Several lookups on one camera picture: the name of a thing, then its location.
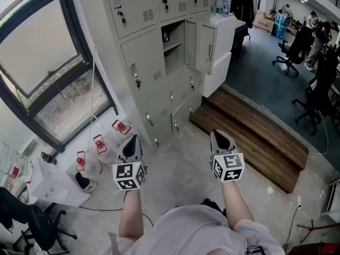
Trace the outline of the cardboard box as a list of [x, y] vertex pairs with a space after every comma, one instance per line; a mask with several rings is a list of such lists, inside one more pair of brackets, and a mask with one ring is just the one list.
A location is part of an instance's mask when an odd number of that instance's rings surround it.
[[273, 28], [275, 27], [275, 22], [271, 19], [268, 19], [264, 12], [259, 11], [255, 16], [253, 26], [271, 35]]

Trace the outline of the large clear red label jug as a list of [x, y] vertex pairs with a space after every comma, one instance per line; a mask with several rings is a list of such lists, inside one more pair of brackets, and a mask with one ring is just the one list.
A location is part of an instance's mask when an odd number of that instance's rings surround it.
[[0, 141], [0, 172], [14, 180], [30, 183], [33, 165], [27, 157]]

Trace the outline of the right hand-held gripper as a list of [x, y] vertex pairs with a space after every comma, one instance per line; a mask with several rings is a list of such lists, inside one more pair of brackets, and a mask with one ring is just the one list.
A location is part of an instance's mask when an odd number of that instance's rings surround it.
[[[220, 182], [238, 181], [245, 170], [244, 156], [236, 148], [235, 140], [221, 130], [210, 133], [211, 169]], [[226, 151], [217, 155], [217, 146]]]

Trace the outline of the white side cabinet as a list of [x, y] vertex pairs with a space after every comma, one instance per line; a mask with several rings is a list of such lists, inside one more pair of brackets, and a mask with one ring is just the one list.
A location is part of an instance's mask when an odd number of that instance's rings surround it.
[[203, 85], [202, 95], [206, 98], [224, 83], [232, 56], [235, 30], [245, 25], [245, 22], [232, 15], [221, 19], [211, 17], [207, 24], [216, 27], [216, 41], [212, 72], [211, 75], [206, 74]]

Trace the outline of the black framed window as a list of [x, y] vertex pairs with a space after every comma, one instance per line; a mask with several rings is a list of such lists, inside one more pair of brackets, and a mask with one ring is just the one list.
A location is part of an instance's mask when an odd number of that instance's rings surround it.
[[73, 0], [0, 0], [0, 100], [51, 154], [117, 111]]

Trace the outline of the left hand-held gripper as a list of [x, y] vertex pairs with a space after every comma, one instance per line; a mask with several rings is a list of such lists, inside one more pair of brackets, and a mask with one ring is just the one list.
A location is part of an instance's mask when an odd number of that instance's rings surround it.
[[121, 191], [140, 189], [147, 174], [140, 137], [127, 138], [117, 150], [117, 159], [112, 166], [113, 180]]

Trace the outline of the blue and white bag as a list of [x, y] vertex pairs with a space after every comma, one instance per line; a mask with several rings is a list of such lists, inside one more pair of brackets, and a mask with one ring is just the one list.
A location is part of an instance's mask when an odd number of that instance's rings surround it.
[[288, 22], [288, 17], [285, 14], [277, 13], [275, 15], [275, 32], [274, 35], [277, 38], [283, 36], [286, 25]]

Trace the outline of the small black cup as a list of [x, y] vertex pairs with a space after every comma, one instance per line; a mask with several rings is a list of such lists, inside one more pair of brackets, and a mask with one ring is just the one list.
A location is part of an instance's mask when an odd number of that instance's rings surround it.
[[48, 164], [53, 164], [56, 165], [57, 164], [57, 160], [50, 154], [47, 154], [45, 152], [41, 152], [41, 158]]

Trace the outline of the locker door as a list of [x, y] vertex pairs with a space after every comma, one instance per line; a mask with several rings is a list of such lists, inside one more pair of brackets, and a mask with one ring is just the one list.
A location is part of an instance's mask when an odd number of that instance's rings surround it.
[[216, 41], [216, 27], [199, 21], [185, 20], [186, 64], [211, 75]]

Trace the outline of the person's right forearm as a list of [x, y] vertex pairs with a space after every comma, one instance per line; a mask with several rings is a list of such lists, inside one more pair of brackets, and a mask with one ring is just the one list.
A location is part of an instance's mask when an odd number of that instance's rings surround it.
[[254, 221], [253, 215], [242, 198], [235, 182], [222, 182], [221, 187], [229, 227], [234, 229], [236, 224], [244, 219]]

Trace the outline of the grey metal locker cabinet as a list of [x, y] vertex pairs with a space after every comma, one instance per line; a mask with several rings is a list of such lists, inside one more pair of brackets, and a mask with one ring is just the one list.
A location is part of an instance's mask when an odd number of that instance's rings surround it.
[[[186, 64], [185, 20], [207, 17], [211, 0], [103, 0], [113, 40], [138, 114], [130, 120], [159, 148], [200, 107], [205, 73]], [[121, 11], [126, 19], [123, 27]], [[162, 41], [166, 27], [169, 41]], [[141, 81], [140, 90], [135, 79]]]

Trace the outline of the white metal rack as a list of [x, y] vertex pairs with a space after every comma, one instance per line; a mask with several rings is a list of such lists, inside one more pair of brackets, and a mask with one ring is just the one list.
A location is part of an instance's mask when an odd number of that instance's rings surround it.
[[329, 216], [336, 223], [340, 222], [340, 178], [331, 182], [330, 195], [326, 211], [321, 216]]

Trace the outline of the red floor stand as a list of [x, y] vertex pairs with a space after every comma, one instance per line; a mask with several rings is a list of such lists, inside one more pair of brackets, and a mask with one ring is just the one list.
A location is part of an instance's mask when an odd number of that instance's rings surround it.
[[340, 255], [340, 242], [338, 243], [310, 243], [302, 244], [303, 241], [310, 235], [311, 232], [316, 230], [324, 230], [327, 228], [340, 227], [340, 223], [325, 226], [314, 226], [313, 221], [311, 221], [310, 226], [304, 226], [297, 224], [297, 227], [305, 229], [308, 231], [305, 238], [303, 238], [300, 243], [301, 245], [294, 246], [288, 253], [288, 255]]

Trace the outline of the person's white shirt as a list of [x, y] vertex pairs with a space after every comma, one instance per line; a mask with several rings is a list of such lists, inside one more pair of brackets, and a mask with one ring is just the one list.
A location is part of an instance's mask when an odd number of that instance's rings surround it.
[[285, 255], [266, 226], [244, 219], [230, 229], [225, 216], [205, 205], [169, 210], [135, 242], [113, 233], [109, 238], [111, 246], [103, 255], [207, 255], [216, 250], [246, 255], [253, 245], [266, 255]]

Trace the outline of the black hanging clothes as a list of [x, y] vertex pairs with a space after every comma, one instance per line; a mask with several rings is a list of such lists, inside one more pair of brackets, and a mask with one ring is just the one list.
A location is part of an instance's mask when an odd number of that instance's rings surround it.
[[252, 28], [257, 14], [257, 7], [257, 0], [231, 0], [230, 12], [238, 20], [244, 21], [248, 28]]

